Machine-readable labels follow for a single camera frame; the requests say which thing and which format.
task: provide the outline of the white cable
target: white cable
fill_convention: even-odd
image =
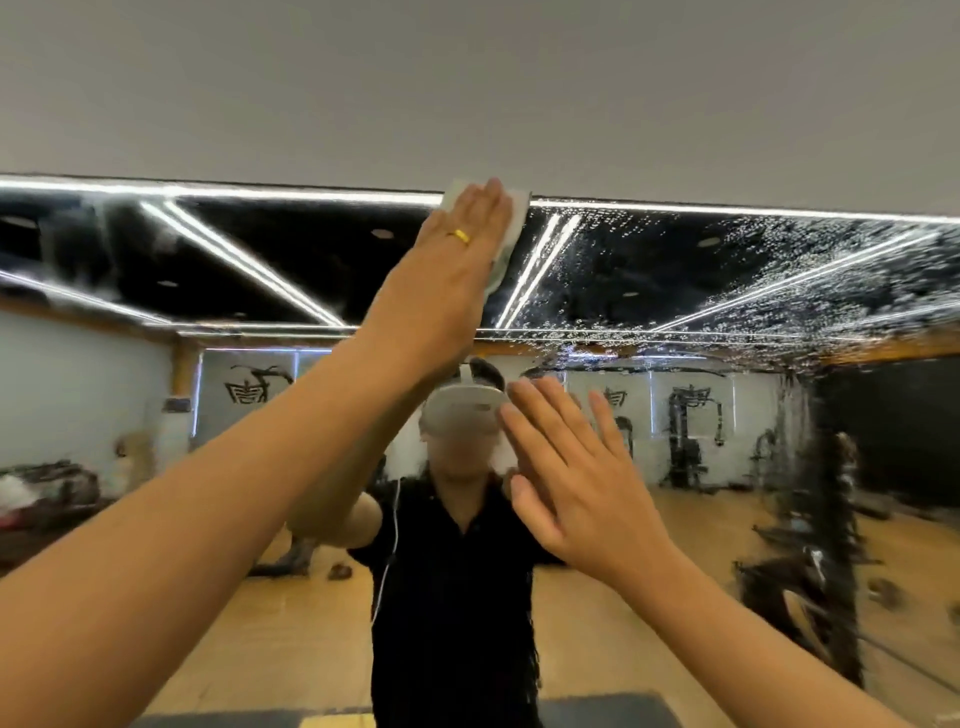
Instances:
[[[401,480],[396,482],[396,493],[394,493],[394,550],[391,551],[390,558],[387,559],[387,565],[383,568],[383,576],[380,578],[380,589],[377,591],[376,602],[373,605],[373,618],[370,620],[370,629],[373,629],[373,626],[376,624],[376,618],[380,614],[380,604],[383,601],[383,588],[387,585],[387,572],[390,571],[390,565],[396,558],[396,547],[400,543],[400,526],[396,512],[400,508],[401,482]]]

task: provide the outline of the exercise machine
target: exercise machine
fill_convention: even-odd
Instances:
[[[724,444],[723,405],[710,396],[710,388],[674,387],[667,399],[667,411],[670,418],[670,470],[663,482],[669,482],[671,488],[700,490],[700,476],[708,471],[703,464],[700,443],[690,437],[689,411],[706,407],[713,402],[717,407],[717,429],[713,442],[719,447]]]

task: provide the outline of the white vr headset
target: white vr headset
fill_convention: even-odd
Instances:
[[[422,422],[431,432],[491,430],[496,411],[507,396],[494,386],[473,380],[470,365],[460,365],[459,381],[435,389],[423,404]]]

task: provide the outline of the black ceiling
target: black ceiling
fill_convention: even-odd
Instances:
[[[0,187],[2,271],[56,281],[178,321],[316,323],[146,215],[141,202],[161,197],[16,189],[11,182],[7,187]],[[184,196],[177,204],[354,325],[413,244],[428,212],[423,205],[377,201]],[[679,326],[814,331],[942,301],[960,289],[960,226],[951,221],[687,206],[596,209],[578,201],[550,205],[531,207],[507,279],[488,302],[485,327],[496,322],[553,215],[560,215],[558,229],[574,215],[582,219],[514,328],[662,327],[767,286],[769,293]],[[393,238],[373,231],[389,231]],[[790,277],[928,231],[933,234],[923,244],[777,289]],[[0,292],[39,295],[3,281]]]

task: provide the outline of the dark hair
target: dark hair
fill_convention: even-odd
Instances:
[[[496,387],[501,392],[507,390],[507,382],[500,374],[500,370],[493,366],[486,359],[479,356],[472,356],[466,363],[470,365],[470,373],[473,374],[474,381],[480,381],[484,384]],[[460,381],[460,372],[451,378],[451,381]]]

